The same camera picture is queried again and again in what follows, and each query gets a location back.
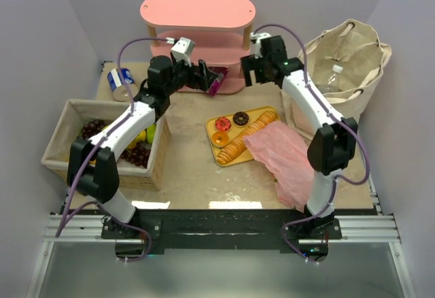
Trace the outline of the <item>purple snack packet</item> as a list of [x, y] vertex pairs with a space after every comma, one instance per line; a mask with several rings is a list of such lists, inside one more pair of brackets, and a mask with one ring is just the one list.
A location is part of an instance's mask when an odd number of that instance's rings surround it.
[[209, 71], [216, 73], [218, 75], [217, 79], [213, 81], [211, 87], [207, 91], [207, 94], [210, 96], [215, 96], [220, 89], [223, 81], [225, 80], [228, 74], [227, 67], [209, 67]]

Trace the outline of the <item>clear water bottle green label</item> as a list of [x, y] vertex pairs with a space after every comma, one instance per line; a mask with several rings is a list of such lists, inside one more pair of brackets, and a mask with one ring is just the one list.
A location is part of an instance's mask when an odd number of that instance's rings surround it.
[[341, 74], [343, 72], [343, 67], [340, 65], [333, 65], [331, 70], [322, 71], [313, 81], [316, 87], [322, 94], [327, 93], [339, 93], [341, 89]]

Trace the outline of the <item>pink plastic bag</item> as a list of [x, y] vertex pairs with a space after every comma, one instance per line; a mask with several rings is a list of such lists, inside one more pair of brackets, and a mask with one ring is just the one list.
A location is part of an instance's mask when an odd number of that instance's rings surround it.
[[314, 179], [303, 138], [285, 123], [274, 121], [244, 137], [243, 142], [254, 160], [274, 175], [278, 200], [289, 208], [303, 211]]

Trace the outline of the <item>cream canvas tote bag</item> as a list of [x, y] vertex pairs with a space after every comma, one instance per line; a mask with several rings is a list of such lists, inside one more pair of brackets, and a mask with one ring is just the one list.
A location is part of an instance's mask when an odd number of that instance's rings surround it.
[[359, 121], [391, 58], [391, 46], [369, 24], [349, 19], [323, 31], [305, 49], [312, 81], [333, 65], [343, 67], [342, 91], [327, 93], [326, 99], [344, 117]]

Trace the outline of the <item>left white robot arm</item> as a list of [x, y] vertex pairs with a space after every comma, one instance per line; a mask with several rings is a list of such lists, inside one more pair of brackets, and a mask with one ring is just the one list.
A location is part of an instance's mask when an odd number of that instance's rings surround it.
[[222, 75], [210, 71], [203, 60], [189, 65], [167, 56], [154, 57], [130, 107], [97, 135], [72, 143], [67, 173], [71, 190], [96, 200], [116, 220], [129, 223], [136, 208], [119, 189], [120, 155], [164, 115], [174, 92], [185, 86], [207, 92], [221, 80]]

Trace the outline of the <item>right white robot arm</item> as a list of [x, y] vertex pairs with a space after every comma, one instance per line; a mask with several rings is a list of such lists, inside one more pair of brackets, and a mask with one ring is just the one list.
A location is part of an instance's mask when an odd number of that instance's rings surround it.
[[334, 212], [337, 180], [354, 158], [358, 124], [344, 118], [320, 93], [310, 79], [305, 60], [288, 58], [281, 36], [251, 33], [251, 53], [241, 58], [247, 86], [255, 76], [258, 83], [273, 83], [288, 94], [303, 111], [314, 131], [307, 158], [315, 172], [304, 221], [326, 218]]

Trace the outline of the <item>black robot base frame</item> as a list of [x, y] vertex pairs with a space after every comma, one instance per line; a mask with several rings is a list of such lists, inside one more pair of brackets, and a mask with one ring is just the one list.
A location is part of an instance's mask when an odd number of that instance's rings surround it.
[[342, 238], [338, 218], [308, 219], [297, 210], [138, 210], [128, 226], [103, 219], [101, 237], [116, 241], [118, 257], [168, 250], [299, 250], [325, 259], [328, 242]]

